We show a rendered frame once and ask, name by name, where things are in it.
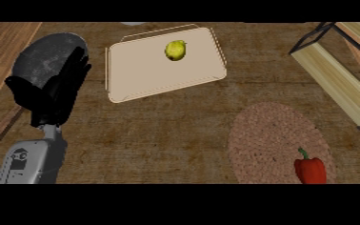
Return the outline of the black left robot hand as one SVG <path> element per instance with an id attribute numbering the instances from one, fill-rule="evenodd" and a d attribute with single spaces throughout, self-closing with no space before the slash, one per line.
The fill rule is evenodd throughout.
<path id="1" fill-rule="evenodd" d="M 60 72 L 38 88 L 19 76 L 4 80 L 14 95 L 16 104 L 30 112 L 30 126 L 60 126 L 66 123 L 73 109 L 76 92 L 91 69 L 83 48 L 72 51 Z"/>

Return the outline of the beige rectangular placemat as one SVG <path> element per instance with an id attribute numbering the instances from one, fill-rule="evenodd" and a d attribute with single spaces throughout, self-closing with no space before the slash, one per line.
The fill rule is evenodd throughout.
<path id="1" fill-rule="evenodd" d="M 138 99 L 225 78 L 225 57 L 210 29 L 184 31 L 135 39 L 134 35 L 104 49 L 104 89 L 111 103 Z M 185 42 L 178 61 L 165 57 L 165 45 Z"/>

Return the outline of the yellow-green cupcake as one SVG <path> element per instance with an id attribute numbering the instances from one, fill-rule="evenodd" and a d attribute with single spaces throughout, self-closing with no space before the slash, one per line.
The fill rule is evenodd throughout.
<path id="1" fill-rule="evenodd" d="M 170 41 L 165 45 L 165 57 L 170 61 L 179 60 L 185 55 L 185 42 L 182 40 Z"/>

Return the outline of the brown round woven placemat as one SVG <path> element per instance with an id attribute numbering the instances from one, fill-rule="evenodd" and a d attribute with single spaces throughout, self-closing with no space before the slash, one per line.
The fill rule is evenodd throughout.
<path id="1" fill-rule="evenodd" d="M 238 183 L 299 184 L 293 162 L 317 157 L 324 165 L 325 183 L 336 183 L 336 165 L 328 145 L 312 121 L 287 105 L 262 102 L 234 117 L 227 155 Z"/>

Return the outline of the wooden tiered shelf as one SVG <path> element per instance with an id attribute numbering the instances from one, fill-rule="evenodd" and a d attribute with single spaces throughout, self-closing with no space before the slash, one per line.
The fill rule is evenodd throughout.
<path id="1" fill-rule="evenodd" d="M 360 64 L 360 22 L 320 22 L 294 43 L 287 54 L 322 88 L 360 130 L 360 78 L 345 68 L 318 40 L 333 30 Z"/>

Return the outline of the dark grey round plate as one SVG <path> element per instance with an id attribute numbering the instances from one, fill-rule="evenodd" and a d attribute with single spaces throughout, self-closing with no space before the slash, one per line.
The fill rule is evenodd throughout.
<path id="1" fill-rule="evenodd" d="M 85 41 L 75 33 L 58 32 L 41 37 L 19 53 L 11 75 L 41 88 L 48 78 L 60 72 L 76 47 L 86 50 Z"/>

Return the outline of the red bell pepper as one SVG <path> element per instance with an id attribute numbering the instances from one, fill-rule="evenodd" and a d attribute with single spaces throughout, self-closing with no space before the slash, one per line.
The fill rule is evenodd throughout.
<path id="1" fill-rule="evenodd" d="M 297 153 L 302 154 L 302 158 L 293 161 L 293 169 L 300 183 L 324 184 L 325 169 L 321 160 L 317 157 L 309 158 L 302 148 L 297 148 Z"/>

